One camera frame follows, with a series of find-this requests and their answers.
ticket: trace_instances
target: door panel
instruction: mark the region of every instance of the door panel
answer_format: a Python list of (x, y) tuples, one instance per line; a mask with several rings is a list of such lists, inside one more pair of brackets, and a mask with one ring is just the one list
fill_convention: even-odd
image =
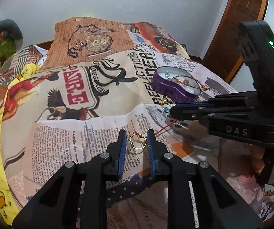
[(237, 63), (238, 25), (242, 21), (257, 20), (262, 0), (231, 0), (222, 24), (214, 36), (202, 64), (223, 80)]

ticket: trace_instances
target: metal screw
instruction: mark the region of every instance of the metal screw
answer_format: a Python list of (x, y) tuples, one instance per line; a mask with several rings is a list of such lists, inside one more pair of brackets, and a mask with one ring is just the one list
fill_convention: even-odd
[(173, 157), (173, 154), (170, 153), (170, 152), (167, 152), (167, 153), (164, 154), (164, 157), (165, 157), (166, 159), (171, 159), (171, 158)]
[(74, 162), (73, 161), (68, 161), (68, 162), (65, 163), (65, 167), (66, 168), (71, 168), (73, 166), (74, 166)]
[(209, 163), (207, 163), (206, 161), (202, 161), (200, 162), (200, 166), (204, 169), (208, 168), (209, 167)]
[(100, 157), (106, 159), (106, 158), (109, 157), (109, 153), (108, 153), (108, 152), (102, 152), (102, 153), (100, 154)]

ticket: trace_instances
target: door frame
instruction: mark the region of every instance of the door frame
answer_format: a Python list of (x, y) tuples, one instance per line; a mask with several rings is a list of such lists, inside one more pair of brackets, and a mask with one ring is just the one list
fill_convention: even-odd
[[(220, 24), (219, 24), (219, 26), (218, 26), (218, 28), (216, 30), (216, 33), (215, 33), (213, 39), (211, 41), (211, 44), (208, 47), (208, 50), (207, 50), (207, 52), (206, 52), (206, 54), (205, 54), (205, 56), (203, 58), (203, 61), (205, 61), (208, 58), (208, 56), (209, 56), (209, 54), (211, 52), (211, 49), (213, 48), (214, 44), (216, 43), (216, 41), (218, 39), (219, 33), (220, 33), (221, 29), (222, 29), (222, 26), (223, 26), (224, 21), (226, 19), (226, 15), (227, 15), (228, 10), (230, 8), (231, 1), (232, 0), (228, 0), (227, 1), (227, 5), (226, 5), (226, 8), (224, 10), (222, 19), (220, 21)], [(268, 0), (262, 0), (260, 11), (259, 11), (259, 15), (258, 15), (258, 18), (257, 18), (258, 20), (263, 20), (264, 19), (264, 15), (265, 15), (265, 12), (267, 10), (267, 6), (268, 6)], [(233, 67), (233, 69), (231, 70), (231, 72), (228, 74), (228, 76), (226, 77), (226, 79), (224, 81), (227, 82), (227, 83), (229, 83), (234, 78), (234, 76), (237, 74), (237, 72), (239, 71), (239, 69), (242, 66), (242, 64), (243, 64), (243, 59), (240, 56), (240, 58), (238, 59), (238, 61), (235, 64), (235, 66)]]

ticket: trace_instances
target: cartoon duck print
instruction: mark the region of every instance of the cartoon duck print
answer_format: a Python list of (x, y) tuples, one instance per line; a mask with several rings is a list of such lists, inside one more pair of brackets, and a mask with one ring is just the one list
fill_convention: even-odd
[(0, 208), (7, 207), (8, 205), (5, 202), (5, 195), (3, 192), (0, 191)]

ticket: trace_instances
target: bed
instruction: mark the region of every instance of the bed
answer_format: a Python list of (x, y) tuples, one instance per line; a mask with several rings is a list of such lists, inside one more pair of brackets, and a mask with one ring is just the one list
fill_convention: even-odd
[[(53, 42), (40, 44), (51, 44), (47, 53), (26, 47), (0, 69), (0, 213), (8, 224), (66, 161), (89, 161), (119, 129), (145, 134), (171, 121), (161, 110), (162, 95), (150, 86), (157, 67), (184, 68), (209, 85), (201, 100), (235, 92), (156, 25), (75, 17), (55, 31)], [(8, 90), (27, 63), (40, 70)], [(186, 161), (208, 161), (260, 213), (263, 189), (250, 175), (243, 143), (207, 135), (189, 121), (157, 140)], [(139, 218), (145, 211), (153, 228), (166, 227), (166, 184), (153, 184), (142, 154), (127, 152), (122, 180), (107, 186), (108, 220), (116, 227), (148, 226)]]

